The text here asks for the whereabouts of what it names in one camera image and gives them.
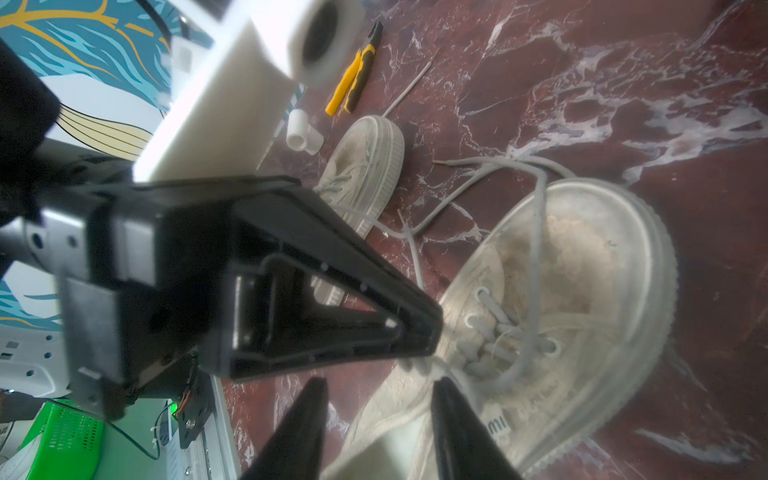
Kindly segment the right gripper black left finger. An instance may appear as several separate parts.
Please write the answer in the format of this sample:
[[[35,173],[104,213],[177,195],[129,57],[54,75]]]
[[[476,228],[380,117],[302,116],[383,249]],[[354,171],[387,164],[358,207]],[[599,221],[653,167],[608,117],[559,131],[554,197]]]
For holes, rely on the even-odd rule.
[[[329,405],[327,381],[312,377],[242,480],[319,479]]]

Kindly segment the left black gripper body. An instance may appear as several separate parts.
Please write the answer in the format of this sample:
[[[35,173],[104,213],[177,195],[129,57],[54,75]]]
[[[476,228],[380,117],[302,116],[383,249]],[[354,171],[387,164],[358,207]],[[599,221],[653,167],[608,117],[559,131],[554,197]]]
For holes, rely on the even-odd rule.
[[[39,191],[30,260],[56,280],[75,401],[121,418],[145,385],[197,345],[232,258],[234,207],[285,176]]]

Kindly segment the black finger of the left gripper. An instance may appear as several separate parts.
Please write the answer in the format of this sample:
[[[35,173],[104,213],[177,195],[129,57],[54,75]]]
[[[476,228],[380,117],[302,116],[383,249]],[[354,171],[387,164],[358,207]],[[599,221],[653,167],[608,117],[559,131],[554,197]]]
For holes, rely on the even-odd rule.
[[[261,193],[231,214],[216,375],[248,381],[436,351],[441,307],[314,192]]]

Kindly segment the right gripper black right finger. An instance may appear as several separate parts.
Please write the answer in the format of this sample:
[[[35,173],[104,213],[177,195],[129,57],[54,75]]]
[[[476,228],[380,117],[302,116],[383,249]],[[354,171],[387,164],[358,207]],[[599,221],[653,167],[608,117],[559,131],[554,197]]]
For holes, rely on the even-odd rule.
[[[447,377],[433,385],[431,418],[439,479],[521,479]]]

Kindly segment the beige sneaker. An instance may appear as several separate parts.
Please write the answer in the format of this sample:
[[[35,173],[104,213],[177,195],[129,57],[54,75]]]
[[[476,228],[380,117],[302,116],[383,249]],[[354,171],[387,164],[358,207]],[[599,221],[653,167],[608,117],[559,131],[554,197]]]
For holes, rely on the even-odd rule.
[[[539,157],[476,157],[475,178],[527,173],[531,194],[444,292],[435,353],[403,360],[351,424],[327,479],[436,479],[447,471],[430,406],[447,379],[482,436],[472,478],[534,474],[610,420],[667,342],[678,293],[671,237],[643,199]]]
[[[394,194],[404,153],[399,127],[382,116],[365,116],[339,141],[314,191],[366,238]]]

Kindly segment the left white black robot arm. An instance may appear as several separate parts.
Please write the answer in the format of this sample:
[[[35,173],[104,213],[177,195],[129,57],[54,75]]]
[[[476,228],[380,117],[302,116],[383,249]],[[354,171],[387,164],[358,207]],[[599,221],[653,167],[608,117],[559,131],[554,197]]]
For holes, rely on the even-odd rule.
[[[117,420],[189,351],[238,381],[427,357],[438,304],[287,176],[138,184],[43,150],[58,98],[1,49],[1,253],[51,273],[69,387]]]

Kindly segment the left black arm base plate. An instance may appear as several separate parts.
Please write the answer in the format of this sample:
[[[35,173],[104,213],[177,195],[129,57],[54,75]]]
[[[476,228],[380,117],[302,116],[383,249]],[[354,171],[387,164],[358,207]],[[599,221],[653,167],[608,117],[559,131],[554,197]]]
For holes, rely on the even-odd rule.
[[[214,412],[214,406],[211,377],[194,365],[174,414],[182,450],[187,449],[204,430],[208,418]]]

